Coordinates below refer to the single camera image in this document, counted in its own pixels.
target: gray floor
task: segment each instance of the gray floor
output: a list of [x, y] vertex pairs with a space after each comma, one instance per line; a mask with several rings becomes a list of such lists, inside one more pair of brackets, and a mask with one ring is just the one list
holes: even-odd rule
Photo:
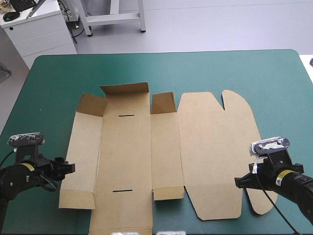
[[[110, 0], [84, 1], [93, 15], [108, 13], [110, 8]], [[93, 37], [84, 33], [77, 37], [77, 52], [291, 48], [308, 55], [306, 64], [313, 54], [313, 0], [144, 0], [144, 4], [146, 33], [140, 32], [138, 23], [94, 26]], [[137, 0], [121, 0], [121, 13], [137, 9]], [[12, 70], [11, 78], [0, 83], [1, 132], [28, 68], [2, 29], [0, 43], [0, 61]]]

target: cardboard tab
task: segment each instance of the cardboard tab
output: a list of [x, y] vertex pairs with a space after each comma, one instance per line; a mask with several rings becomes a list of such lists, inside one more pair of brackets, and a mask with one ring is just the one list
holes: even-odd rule
[[59, 208], [96, 209], [93, 193], [60, 189]]
[[106, 106], [107, 101], [105, 98], [83, 93], [76, 111], [83, 114], [102, 117]]
[[149, 86], [147, 82], [130, 83], [113, 86], [100, 86], [105, 94], [129, 94], [129, 93], [147, 93]]
[[176, 105], [172, 92], [153, 95], [151, 114], [165, 114], [173, 112], [176, 112]]

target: green tabletop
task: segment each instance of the green tabletop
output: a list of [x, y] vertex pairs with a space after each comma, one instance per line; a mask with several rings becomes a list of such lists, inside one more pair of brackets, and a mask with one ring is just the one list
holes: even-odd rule
[[[293, 161], [313, 175], [313, 85], [293, 50], [41, 56], [0, 136], [0, 156], [12, 150], [6, 144], [10, 135], [42, 132], [46, 144], [40, 152], [65, 157], [81, 93], [103, 95], [98, 85], [142, 81], [149, 82], [151, 94], [173, 91], [177, 104], [184, 92], [210, 91], [220, 103], [224, 89], [239, 93], [251, 105], [262, 138], [289, 138]], [[9, 204], [3, 232], [87, 234], [90, 211], [58, 209], [58, 200], [57, 192], [41, 188], [19, 194]], [[300, 232], [313, 233], [296, 205], [283, 197], [277, 205]], [[187, 194], [156, 202], [153, 209], [154, 233], [292, 233], [275, 210], [255, 215], [245, 193], [238, 219], [201, 221]]]

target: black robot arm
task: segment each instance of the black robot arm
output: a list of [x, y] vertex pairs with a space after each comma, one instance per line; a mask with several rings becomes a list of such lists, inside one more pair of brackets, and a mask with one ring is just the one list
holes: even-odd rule
[[8, 203], [20, 192], [33, 187], [56, 191], [56, 181], [75, 172], [75, 164], [68, 164], [64, 158], [49, 160], [39, 154], [38, 145], [44, 142], [40, 133], [14, 135], [8, 141], [15, 148], [16, 155], [13, 165], [0, 169], [0, 232]]
[[303, 165], [292, 164], [287, 152], [289, 141], [275, 137], [252, 143], [251, 152], [263, 163], [249, 165], [247, 175], [235, 178], [238, 188], [274, 191], [296, 203], [313, 224], [313, 178], [304, 175]]

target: flattened cardboard box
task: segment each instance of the flattened cardboard box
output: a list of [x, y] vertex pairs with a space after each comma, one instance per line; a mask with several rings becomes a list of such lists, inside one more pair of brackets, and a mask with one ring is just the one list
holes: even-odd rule
[[[211, 93], [186, 93], [176, 113], [172, 93], [156, 94], [150, 112], [147, 83], [101, 88], [105, 97], [83, 94], [77, 107], [67, 153], [76, 172], [62, 183], [60, 208], [93, 209], [92, 234], [151, 234], [151, 192], [179, 199], [185, 185], [200, 219], [240, 216], [233, 178], [247, 172], [247, 146], [260, 139], [241, 96], [224, 91], [224, 110]], [[257, 213], [270, 210], [262, 192], [248, 193]]]
[[152, 233], [155, 200], [184, 196], [173, 94], [147, 83], [102, 86], [105, 97], [83, 94], [67, 160], [76, 172], [63, 181], [60, 208], [93, 209], [91, 234]]

